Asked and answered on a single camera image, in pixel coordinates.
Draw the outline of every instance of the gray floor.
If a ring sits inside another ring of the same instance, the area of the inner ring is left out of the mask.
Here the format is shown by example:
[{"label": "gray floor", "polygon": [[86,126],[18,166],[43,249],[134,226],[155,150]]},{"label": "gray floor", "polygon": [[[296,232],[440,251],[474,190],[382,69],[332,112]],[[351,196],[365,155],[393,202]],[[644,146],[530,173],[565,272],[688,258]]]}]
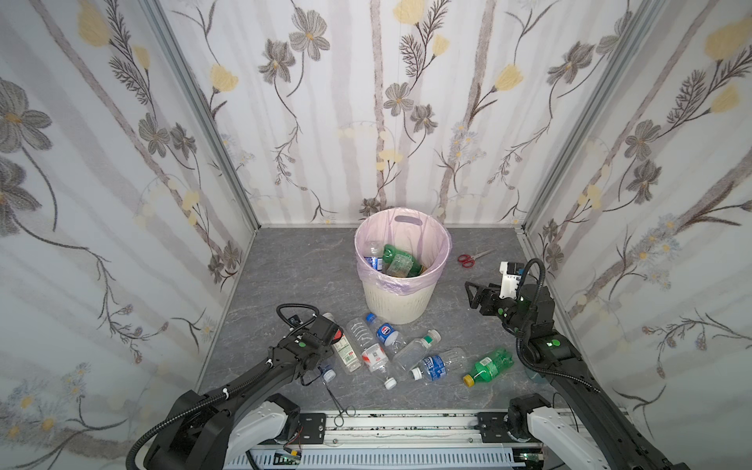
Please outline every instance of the gray floor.
[{"label": "gray floor", "polygon": [[[429,328],[437,329],[441,342],[435,351],[461,346],[472,361],[498,346],[513,352],[514,338],[502,329],[498,319],[470,310],[464,283],[498,283],[500,261],[524,261],[514,230],[450,229],[450,233],[452,253],[426,313],[398,329],[407,338],[424,335]],[[268,347],[288,331],[274,312],[280,303],[316,305],[322,313],[332,312],[341,325],[368,313],[353,261],[354,234],[355,229],[259,232],[209,359],[202,392],[225,384],[265,358]],[[456,261],[462,253],[490,248],[496,251],[480,258],[473,268],[462,268]],[[352,375],[340,373],[330,387],[343,406],[357,409],[506,408],[515,396],[539,392],[550,399],[554,391],[547,384],[531,382],[519,363],[503,377],[471,389],[462,383],[465,373],[450,373],[433,383],[402,381],[395,389],[385,390],[361,367]],[[318,382],[310,387],[297,382],[288,384],[280,392],[304,410],[334,408],[326,389]]]}]

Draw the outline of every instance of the floral wallpaper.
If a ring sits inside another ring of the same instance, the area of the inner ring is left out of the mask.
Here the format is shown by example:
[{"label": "floral wallpaper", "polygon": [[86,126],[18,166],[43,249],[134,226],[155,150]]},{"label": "floral wallpaper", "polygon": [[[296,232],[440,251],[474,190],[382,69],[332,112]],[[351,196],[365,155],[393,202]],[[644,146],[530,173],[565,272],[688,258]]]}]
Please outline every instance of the floral wallpaper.
[{"label": "floral wallpaper", "polygon": [[0,453],[105,468],[195,386],[252,232],[138,4],[0,12]]},{"label": "floral wallpaper", "polygon": [[638,2],[161,0],[262,223],[521,224]]},{"label": "floral wallpaper", "polygon": [[752,456],[751,99],[750,5],[668,2],[526,227],[604,390],[691,468]]}]

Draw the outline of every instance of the trash can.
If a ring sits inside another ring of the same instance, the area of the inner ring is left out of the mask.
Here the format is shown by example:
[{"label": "trash can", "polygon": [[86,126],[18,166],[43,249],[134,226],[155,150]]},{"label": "trash can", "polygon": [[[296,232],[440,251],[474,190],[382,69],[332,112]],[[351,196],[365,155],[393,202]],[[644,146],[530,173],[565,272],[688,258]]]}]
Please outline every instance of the trash can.
[{"label": "trash can", "polygon": [[[373,240],[410,252],[426,271],[404,278],[376,271],[364,258]],[[368,308],[395,325],[416,320],[426,310],[451,250],[449,232],[423,212],[393,208],[370,216],[355,232],[357,271]]]}]

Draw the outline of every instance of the bottle cap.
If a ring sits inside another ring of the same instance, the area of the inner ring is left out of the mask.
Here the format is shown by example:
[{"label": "bottle cap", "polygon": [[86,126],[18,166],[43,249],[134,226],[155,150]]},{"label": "bottle cap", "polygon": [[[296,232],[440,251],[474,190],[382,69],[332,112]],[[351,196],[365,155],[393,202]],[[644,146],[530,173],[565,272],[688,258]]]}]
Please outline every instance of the bottle cap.
[{"label": "bottle cap", "polygon": [[326,372],[324,372],[324,375],[323,375],[323,379],[327,383],[333,381],[335,377],[337,377],[337,372],[334,372],[331,369],[329,369]]}]

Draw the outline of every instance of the scissors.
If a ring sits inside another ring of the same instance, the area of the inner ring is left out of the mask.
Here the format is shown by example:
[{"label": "scissors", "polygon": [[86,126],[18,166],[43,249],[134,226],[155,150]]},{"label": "scissors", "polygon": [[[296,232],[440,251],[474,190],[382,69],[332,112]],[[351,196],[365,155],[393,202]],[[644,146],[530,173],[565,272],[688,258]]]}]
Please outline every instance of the scissors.
[{"label": "scissors", "polygon": [[457,258],[457,261],[459,261],[459,264],[463,266],[463,268],[472,268],[475,265],[475,260],[480,258],[481,256],[486,256],[488,253],[491,253],[493,250],[486,250],[482,253],[478,253],[477,255],[459,255]]}]

